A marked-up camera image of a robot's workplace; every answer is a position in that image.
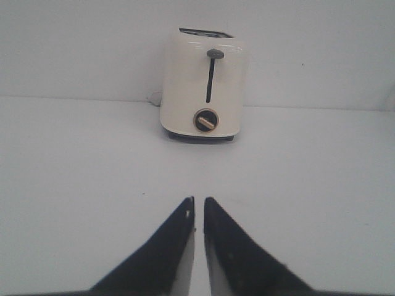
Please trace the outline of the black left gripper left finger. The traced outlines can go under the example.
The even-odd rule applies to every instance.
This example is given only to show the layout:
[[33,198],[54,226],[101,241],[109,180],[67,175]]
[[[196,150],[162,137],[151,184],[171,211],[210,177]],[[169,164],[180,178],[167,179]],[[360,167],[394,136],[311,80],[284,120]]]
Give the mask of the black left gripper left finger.
[[185,198],[155,233],[91,292],[187,292],[195,233],[194,198]]

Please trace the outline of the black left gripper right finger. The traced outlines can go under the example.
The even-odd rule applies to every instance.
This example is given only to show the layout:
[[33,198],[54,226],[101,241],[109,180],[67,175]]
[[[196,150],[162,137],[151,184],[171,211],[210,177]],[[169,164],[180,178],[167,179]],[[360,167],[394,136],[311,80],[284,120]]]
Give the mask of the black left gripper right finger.
[[204,240],[213,292],[311,292],[260,247],[212,197],[204,202]]

